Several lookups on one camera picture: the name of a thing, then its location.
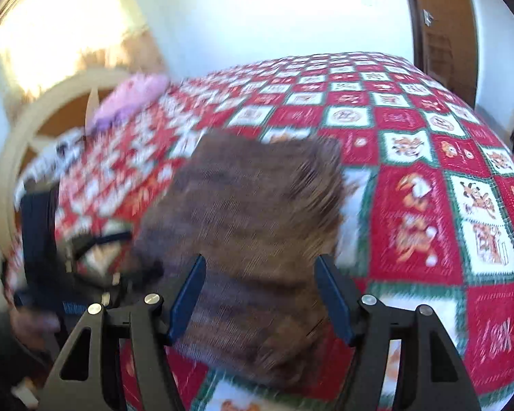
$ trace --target red and white quilt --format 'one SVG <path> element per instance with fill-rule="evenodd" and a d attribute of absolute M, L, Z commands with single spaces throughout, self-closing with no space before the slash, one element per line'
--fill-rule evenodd
<path fill-rule="evenodd" d="M 100 134 L 62 178 L 57 233 L 135 227 L 212 128 L 263 142 L 308 135 L 343 145 L 348 190 L 336 264 L 388 305 L 430 304 L 455 342 L 484 409 L 514 392 L 514 158 L 456 95 L 382 53 L 285 57 L 189 79 Z M 22 267 L 20 247 L 11 259 Z M 15 287 L 15 273 L 9 278 Z M 325 409 L 351 352 L 333 334 L 319 382 L 280 392 L 168 350 L 186 407 Z M 395 391 L 392 342 L 381 397 Z M 129 347 L 129 403 L 141 409 Z"/>

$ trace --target brown fabric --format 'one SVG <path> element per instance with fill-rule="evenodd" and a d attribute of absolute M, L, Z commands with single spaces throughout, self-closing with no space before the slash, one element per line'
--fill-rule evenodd
<path fill-rule="evenodd" d="M 147 211 L 127 258 L 161 261 L 172 276 L 193 255 L 206 258 L 176 349 L 259 383 L 300 382 L 327 318 L 313 263 L 334 251 L 342 195 L 336 140 L 205 135 Z"/>

